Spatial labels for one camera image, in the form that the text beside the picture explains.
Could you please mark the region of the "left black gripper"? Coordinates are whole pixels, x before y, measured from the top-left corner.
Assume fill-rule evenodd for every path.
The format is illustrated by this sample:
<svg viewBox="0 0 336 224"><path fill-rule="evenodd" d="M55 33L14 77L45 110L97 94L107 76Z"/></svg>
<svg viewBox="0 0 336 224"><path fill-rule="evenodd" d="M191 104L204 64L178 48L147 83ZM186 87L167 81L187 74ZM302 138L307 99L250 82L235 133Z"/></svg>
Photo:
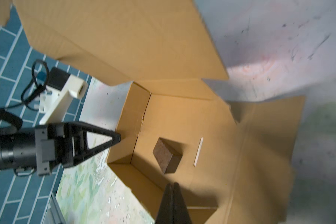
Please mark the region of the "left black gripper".
<svg viewBox="0 0 336 224"><path fill-rule="evenodd" d="M111 137L94 148L88 147L87 133ZM61 164L71 168L121 141L121 135L82 121L54 123L24 128L14 134L0 135L0 170L16 173L32 170L49 175Z"/></svg>

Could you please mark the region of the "small dark brown block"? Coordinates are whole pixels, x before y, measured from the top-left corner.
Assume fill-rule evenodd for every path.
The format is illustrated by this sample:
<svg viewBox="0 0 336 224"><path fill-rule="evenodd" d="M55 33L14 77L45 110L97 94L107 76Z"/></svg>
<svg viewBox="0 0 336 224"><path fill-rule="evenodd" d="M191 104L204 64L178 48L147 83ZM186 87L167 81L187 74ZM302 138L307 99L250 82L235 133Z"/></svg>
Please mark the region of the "small dark brown block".
<svg viewBox="0 0 336 224"><path fill-rule="evenodd" d="M175 173L183 157L183 145L179 142L159 138L153 149L153 155L165 174Z"/></svg>

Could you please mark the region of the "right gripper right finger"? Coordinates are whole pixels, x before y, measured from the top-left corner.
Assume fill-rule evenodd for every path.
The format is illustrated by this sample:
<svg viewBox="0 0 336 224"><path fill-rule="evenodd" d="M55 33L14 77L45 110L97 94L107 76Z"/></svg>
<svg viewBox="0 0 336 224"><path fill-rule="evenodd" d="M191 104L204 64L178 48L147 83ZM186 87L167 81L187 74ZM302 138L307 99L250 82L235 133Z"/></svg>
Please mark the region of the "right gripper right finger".
<svg viewBox="0 0 336 224"><path fill-rule="evenodd" d="M173 223L174 224L192 224L187 206L185 204L180 185L173 184Z"/></svg>

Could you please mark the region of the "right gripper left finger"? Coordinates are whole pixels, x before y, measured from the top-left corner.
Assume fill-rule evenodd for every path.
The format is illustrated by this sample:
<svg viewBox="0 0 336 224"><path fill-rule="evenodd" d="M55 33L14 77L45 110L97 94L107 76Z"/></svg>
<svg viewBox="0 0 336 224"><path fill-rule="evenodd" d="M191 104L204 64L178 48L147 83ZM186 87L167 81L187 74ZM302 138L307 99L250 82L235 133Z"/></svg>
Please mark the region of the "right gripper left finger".
<svg viewBox="0 0 336 224"><path fill-rule="evenodd" d="M173 184L168 184L164 190L159 211L155 219L155 224L173 224L173 206L174 202L174 187Z"/></svg>

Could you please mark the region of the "brown cardboard box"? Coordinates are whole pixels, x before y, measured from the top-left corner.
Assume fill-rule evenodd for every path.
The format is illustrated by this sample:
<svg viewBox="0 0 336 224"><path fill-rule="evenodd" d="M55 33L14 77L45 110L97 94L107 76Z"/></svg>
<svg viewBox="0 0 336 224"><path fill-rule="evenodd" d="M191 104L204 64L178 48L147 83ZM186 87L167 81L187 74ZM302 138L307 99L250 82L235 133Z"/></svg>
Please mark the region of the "brown cardboard box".
<svg viewBox="0 0 336 224"><path fill-rule="evenodd" d="M29 43L110 86L131 82L108 166L156 216L169 182L195 224L276 224L294 181L305 98L228 104L204 82L228 74L193 1L0 1L15 5ZM159 138L183 145L163 174Z"/></svg>

